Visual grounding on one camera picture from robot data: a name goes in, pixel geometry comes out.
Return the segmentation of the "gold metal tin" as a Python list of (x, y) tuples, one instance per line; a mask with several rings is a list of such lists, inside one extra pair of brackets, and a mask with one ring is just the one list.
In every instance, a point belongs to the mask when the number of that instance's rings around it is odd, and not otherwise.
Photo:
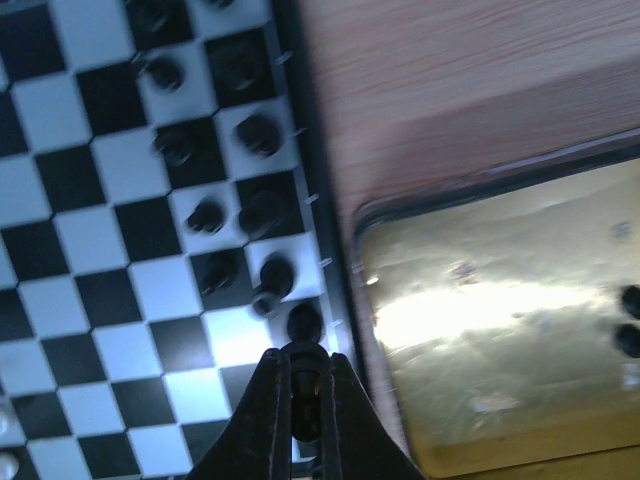
[(429, 479), (639, 475), (639, 132), (363, 207), (359, 309)]

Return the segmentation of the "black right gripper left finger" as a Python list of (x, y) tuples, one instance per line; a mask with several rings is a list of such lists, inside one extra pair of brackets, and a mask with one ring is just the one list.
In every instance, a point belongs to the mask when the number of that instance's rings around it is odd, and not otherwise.
[(268, 349), (225, 430), (189, 479), (288, 479), (291, 473), (291, 366)]

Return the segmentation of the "black white chess board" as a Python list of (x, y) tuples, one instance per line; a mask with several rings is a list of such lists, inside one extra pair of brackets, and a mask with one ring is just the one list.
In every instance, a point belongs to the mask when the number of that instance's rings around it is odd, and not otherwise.
[(286, 1), (1, 5), (1, 475), (181, 479), (354, 338)]

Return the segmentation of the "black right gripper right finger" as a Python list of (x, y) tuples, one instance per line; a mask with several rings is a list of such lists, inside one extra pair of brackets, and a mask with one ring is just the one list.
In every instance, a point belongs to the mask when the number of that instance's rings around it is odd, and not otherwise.
[(423, 477), (386, 432), (345, 355), (325, 358), (319, 394), (324, 479)]

